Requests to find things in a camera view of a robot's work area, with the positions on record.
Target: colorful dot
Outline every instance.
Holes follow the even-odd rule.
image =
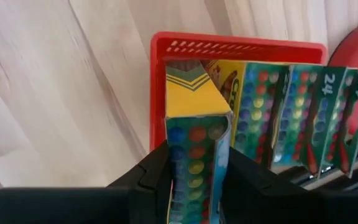
[[[256,109],[252,112],[251,117],[254,121],[257,121],[262,117],[262,112],[260,110]]]
[[[288,125],[290,124],[290,122],[288,120],[283,120],[280,123],[280,129],[287,129]]]
[[[283,110],[283,118],[289,118],[292,114],[292,110],[290,108],[285,108]]]
[[[275,83],[278,80],[278,72],[273,72],[270,76],[269,76],[269,80],[271,83]]]
[[[335,150],[335,143],[332,143],[331,145],[329,145],[329,151],[334,152],[334,150]]]
[[[300,151],[302,149],[302,143],[301,142],[298,142],[296,145],[295,145],[295,151]]]
[[[197,212],[190,212],[187,216],[186,216],[187,222],[189,224],[199,224],[202,217],[199,211]]]
[[[224,126],[221,124],[215,125],[208,130],[208,136],[212,140],[219,139],[223,133],[224,133]]]
[[[247,83],[244,85],[244,93],[250,94],[254,90],[254,85],[252,83]]]
[[[205,154],[205,148],[203,146],[193,146],[189,150],[189,157],[191,159],[199,159]]]
[[[176,176],[184,176],[185,175],[185,165],[182,163],[176,162],[175,163],[175,175]]]
[[[297,161],[297,160],[299,160],[299,156],[300,156],[299,152],[296,152],[296,153],[292,154],[292,159]]]
[[[262,155],[264,153],[264,147],[263,146],[258,146],[257,148],[256,148],[256,154],[258,155],[258,156],[260,156],[260,155]]]
[[[260,108],[264,104],[263,98],[258,98],[254,100],[254,107]]]
[[[185,182],[181,179],[175,179],[173,181],[173,188],[177,190],[185,190],[187,188]]]
[[[263,132],[263,133],[266,133],[268,127],[269,127],[268,122],[265,122],[265,123],[262,125],[262,132]]]
[[[283,155],[282,155],[281,153],[276,153],[276,154],[274,155],[273,161],[274,161],[274,162],[280,162],[280,160],[281,160],[282,157],[283,157]]]
[[[251,126],[249,127],[249,131],[250,131],[250,132],[255,133],[255,132],[257,132],[258,130],[259,130],[259,125],[258,125],[258,124],[253,124],[253,125],[251,125]]]
[[[308,90],[308,87],[305,84],[301,84],[298,88],[298,93],[305,94],[307,90]]]
[[[299,119],[302,115],[302,110],[295,110],[292,114],[292,116],[295,118],[295,119]]]
[[[296,91],[296,85],[292,83],[290,85],[290,94],[293,95],[295,93],[295,91]]]
[[[260,82],[264,82],[269,78],[269,72],[268,71],[261,71],[258,76],[258,80]]]
[[[314,142],[320,142],[320,141],[322,141],[323,139],[324,139],[324,136],[323,136],[322,133],[315,133],[315,134],[313,135],[313,141],[314,141]]]
[[[283,160],[284,160],[285,162],[290,162],[290,161],[292,160],[292,155],[291,155],[291,154],[285,154],[285,155],[283,156]]]
[[[177,190],[174,190],[172,195],[173,195],[173,200],[183,200],[185,198],[185,193]]]
[[[325,98],[323,98],[323,99],[321,99],[321,101],[320,101],[320,107],[322,108],[322,109],[327,109],[327,107],[328,107],[328,101],[327,101],[327,99],[325,99]]]
[[[267,99],[265,103],[266,108],[271,108],[273,106],[273,100]]]
[[[187,204],[187,209],[189,210],[199,210],[201,208],[202,208],[201,203],[198,201],[192,201],[189,202],[189,204]]]
[[[170,212],[169,213],[169,219],[172,220],[172,221],[176,221],[176,222],[170,222],[169,224],[178,224],[180,222],[177,222],[177,221],[180,221],[183,219],[183,215],[180,214],[180,213],[177,213],[177,212]]]
[[[250,115],[250,112],[247,109],[240,110],[240,112],[239,112],[240,119],[247,120],[247,119],[249,119],[249,115]]]
[[[245,131],[248,128],[248,124],[245,121],[241,121],[237,124],[237,130]]]
[[[194,161],[189,165],[189,173],[199,174],[204,169],[204,162]]]
[[[241,106],[248,108],[252,103],[252,99],[249,96],[245,96],[241,99]]]
[[[256,72],[255,71],[248,71],[248,73],[246,74],[246,78],[247,78],[247,80],[249,80],[249,81],[254,81],[255,79],[256,79],[256,76],[257,76],[257,74],[256,74]]]
[[[317,131],[324,131],[325,123],[322,121],[317,122],[315,128]]]
[[[204,179],[202,177],[195,177],[188,181],[188,185],[191,188],[199,187],[203,183]]]
[[[299,122],[294,122],[291,124],[291,130],[296,131],[298,130],[298,128],[299,128]]]
[[[204,206],[204,208],[208,208],[208,207],[209,207],[209,198],[204,199],[204,201],[203,201],[203,206]]]
[[[276,92],[276,85],[270,85],[269,88],[268,88],[268,91],[270,96],[274,96],[275,92]]]
[[[330,162],[333,158],[334,158],[334,156],[332,154],[327,155],[327,161],[328,162]]]
[[[236,142],[243,143],[246,140],[246,136],[244,134],[237,134],[236,135]]]
[[[299,107],[303,105],[303,102],[305,102],[305,99],[302,96],[299,96],[296,98],[295,104]]]
[[[309,107],[310,103],[311,103],[311,99],[307,98],[306,101],[305,101],[305,107]]]
[[[346,81],[345,81],[345,82],[346,82],[346,85],[347,85],[347,86],[350,86],[350,85],[352,84],[352,81],[353,81],[353,77],[347,77],[347,78],[346,78]]]
[[[264,114],[264,120],[268,121],[270,119],[270,110],[266,110],[265,114]]]
[[[171,146],[169,147],[171,160],[177,161],[185,157],[184,149],[181,146]]]
[[[195,126],[189,130],[189,139],[193,142],[201,142],[206,137],[206,130],[202,126]]]
[[[341,124],[338,122],[336,125],[335,125],[335,131],[339,131],[339,128],[341,127]]]
[[[299,133],[299,135],[298,135],[298,140],[299,140],[299,141],[305,140],[305,134]]]
[[[207,218],[208,215],[209,215],[208,209],[204,210],[201,215],[202,215],[204,218]]]
[[[317,117],[318,117],[318,119],[320,119],[320,120],[325,120],[325,119],[326,119],[326,112],[325,112],[325,111],[320,111],[320,112],[317,114]]]
[[[196,199],[200,198],[202,196],[202,194],[203,194],[202,190],[194,190],[189,195],[187,195],[187,197],[190,200],[196,200]]]
[[[304,110],[304,111],[303,111],[303,119],[308,118],[308,116],[309,116],[309,111],[308,111],[308,110]]]
[[[302,81],[302,82],[307,82],[308,79],[309,79],[309,74],[308,74],[308,72],[302,72],[302,74],[301,74],[301,81]]]
[[[186,138],[186,133],[182,128],[174,127],[168,130],[168,142],[172,143],[181,143]]]
[[[317,73],[312,72],[309,77],[310,82],[314,83],[316,81],[316,79],[317,79]]]
[[[287,133],[285,131],[280,131],[278,134],[278,140],[284,141],[285,137],[287,136]]]
[[[258,87],[256,88],[256,93],[262,95],[265,92],[266,92],[266,86],[264,84],[258,85]]]
[[[304,130],[306,127],[306,121],[301,122],[301,130]]]
[[[292,81],[295,82],[295,81],[298,81],[299,79],[299,73],[297,71],[293,71],[292,72]]]
[[[314,86],[315,86],[315,84],[310,84],[310,85],[308,86],[308,93],[309,93],[309,94],[312,94],[312,93],[313,93]]]
[[[259,144],[263,144],[266,141],[266,134],[263,134],[259,137],[258,142]]]
[[[174,211],[180,211],[184,209],[184,205],[180,202],[171,202],[171,209]]]
[[[287,97],[287,100],[285,102],[285,106],[291,107],[294,102],[294,98],[292,96]]]
[[[276,151],[276,152],[282,152],[282,151],[284,151],[284,145],[283,145],[283,144],[280,144],[280,143],[277,143],[276,146],[275,146],[275,151]]]
[[[251,159],[254,159],[256,157],[256,150],[254,146],[252,148],[247,149],[246,156],[248,156]]]

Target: wooden surface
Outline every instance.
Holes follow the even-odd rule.
[[[358,0],[0,0],[0,182],[105,186],[149,145],[159,30],[321,42]]]

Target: crayon box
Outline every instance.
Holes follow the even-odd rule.
[[[290,80],[289,66],[235,60],[203,65],[234,112],[231,146],[270,168]]]
[[[232,111],[200,61],[166,62],[166,117],[173,187],[169,223],[219,223]]]

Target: crayola crayon box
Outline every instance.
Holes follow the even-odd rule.
[[[174,176],[168,222],[219,223],[232,111],[199,61],[169,61],[165,71]]]
[[[270,168],[291,75],[289,65],[235,60],[203,65],[234,112],[231,146]]]
[[[330,128],[334,131],[325,159],[332,162],[348,177],[351,177],[358,152],[358,127],[350,141],[347,140],[346,136],[349,135],[347,121],[352,113],[355,113],[354,108],[358,107],[358,70],[351,70],[346,75],[344,83],[341,100],[335,106],[337,110],[336,117],[338,117],[339,122],[335,127]]]

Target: green crayon box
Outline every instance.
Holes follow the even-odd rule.
[[[324,67],[309,89],[312,98],[304,139],[300,139],[295,147],[300,148],[300,162],[317,177],[323,168],[328,131],[333,122],[334,108],[346,70],[346,67]]]
[[[351,85],[344,90],[344,95],[347,100],[343,109],[343,119],[339,124],[339,130],[334,134],[336,141],[331,146],[334,150],[333,164],[348,177],[351,177],[358,151],[358,128],[350,141],[346,141],[345,137],[349,130],[347,120],[354,113],[354,109],[358,108],[358,74],[354,76]]]

